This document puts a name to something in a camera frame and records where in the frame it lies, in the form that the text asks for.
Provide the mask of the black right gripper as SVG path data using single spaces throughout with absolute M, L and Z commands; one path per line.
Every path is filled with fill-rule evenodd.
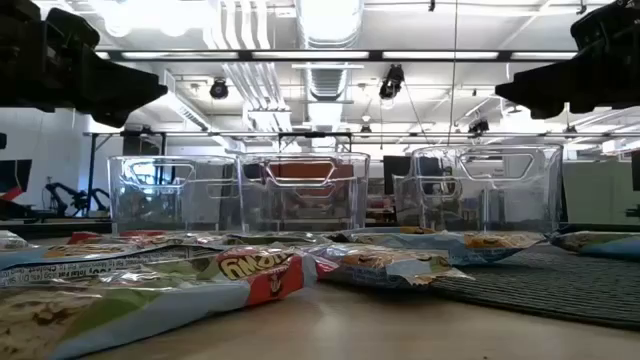
M 585 58 L 586 75 L 578 97 L 578 72 Z M 515 73 L 495 93 L 527 108 L 533 119 L 573 114 L 596 107 L 622 110 L 640 106 L 640 29 L 608 34 L 589 29 L 581 35 L 581 52 L 569 60 Z

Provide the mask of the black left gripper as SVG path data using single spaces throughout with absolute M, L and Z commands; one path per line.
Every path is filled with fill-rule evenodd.
M 73 105 L 73 57 L 78 62 L 78 110 L 120 128 L 129 115 L 168 93 L 155 74 L 68 48 L 47 21 L 0 19 L 0 108 L 52 112 Z

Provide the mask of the dark blue Chewy granola bar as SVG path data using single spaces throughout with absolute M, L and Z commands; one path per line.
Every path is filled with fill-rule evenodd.
M 426 289 L 442 279 L 472 277 L 456 269 L 445 255 L 355 243 L 304 246 L 317 259 L 336 265 L 323 275 L 328 281 L 384 289 Z

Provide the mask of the black background panel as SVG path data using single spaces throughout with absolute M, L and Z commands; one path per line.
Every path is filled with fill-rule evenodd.
M 124 156 L 157 156 L 164 154 L 166 137 L 156 132 L 123 131 L 121 133 Z

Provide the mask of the clear plastic bin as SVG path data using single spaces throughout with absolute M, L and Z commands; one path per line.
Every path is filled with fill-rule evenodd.
M 393 177 L 401 225 L 435 231 L 550 233 L 562 218 L 563 148 L 554 144 L 421 148 Z
M 113 231 L 228 231 L 242 225 L 238 161 L 229 156 L 108 160 Z
M 354 178 L 330 197 L 301 197 L 266 185 L 265 167 L 279 162 L 353 165 Z M 366 223 L 370 156 L 364 153 L 251 153 L 238 158 L 243 229 L 248 232 L 325 232 Z

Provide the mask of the black background monitor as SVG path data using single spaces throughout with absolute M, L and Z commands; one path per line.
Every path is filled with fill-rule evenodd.
M 30 159 L 0 160 L 0 194 L 17 186 L 20 186 L 25 193 L 28 189 L 31 168 Z

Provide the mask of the black background screen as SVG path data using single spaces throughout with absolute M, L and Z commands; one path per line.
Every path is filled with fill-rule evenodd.
M 386 195 L 394 194 L 394 178 L 405 177 L 410 170 L 409 156 L 385 155 L 382 159 L 384 173 L 384 191 Z

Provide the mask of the black overhead light beam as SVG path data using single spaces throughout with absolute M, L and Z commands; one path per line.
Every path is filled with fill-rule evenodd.
M 106 50 L 115 62 L 556 62 L 575 51 L 534 50 Z

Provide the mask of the round grey woven placemat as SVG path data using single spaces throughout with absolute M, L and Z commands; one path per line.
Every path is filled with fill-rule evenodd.
M 576 255 L 551 245 L 432 284 L 445 298 L 557 320 L 640 332 L 640 263 Z

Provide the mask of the orange background box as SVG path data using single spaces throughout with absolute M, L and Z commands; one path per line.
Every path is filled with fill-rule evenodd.
M 265 167 L 266 185 L 301 197 L 330 197 L 355 176 L 353 165 L 318 162 L 279 162 Z

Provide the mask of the black vertical frame post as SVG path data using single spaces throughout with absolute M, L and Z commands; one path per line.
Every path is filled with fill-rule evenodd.
M 95 171 L 95 161 L 96 161 L 96 151 L 97 151 L 97 139 L 99 137 L 96 133 L 90 133 L 91 143 L 90 143 L 90 162 L 89 162 L 89 173 L 88 173 L 88 185 L 87 185 L 87 209 L 85 211 L 85 217 L 90 217 L 90 212 L 92 208 L 92 193 L 93 193 L 93 185 L 94 185 L 94 171 Z

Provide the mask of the black horizontal frame rail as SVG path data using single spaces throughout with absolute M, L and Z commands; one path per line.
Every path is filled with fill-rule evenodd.
M 186 137 L 186 138 L 239 138 L 239 139 L 259 139 L 259 138 L 285 138 L 285 137 L 302 137 L 306 139 L 319 139 L 329 137 L 345 137 L 350 139 L 375 139 L 375 138 L 392 138 L 396 140 L 408 141 L 417 139 L 477 139 L 477 138 L 638 138 L 640 132 L 534 132 L 534 133 L 515 133 L 515 132 L 484 132 L 484 133 L 464 133 L 464 132 L 322 132 L 322 131 L 305 131 L 305 132 L 234 132 L 234 131 L 210 131 L 210 132 L 84 132 L 84 136 L 165 136 L 165 137 Z

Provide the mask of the grey-green partition wall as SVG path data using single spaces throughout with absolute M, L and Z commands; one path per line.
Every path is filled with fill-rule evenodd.
M 630 162 L 565 163 L 563 181 L 570 223 L 640 225 Z

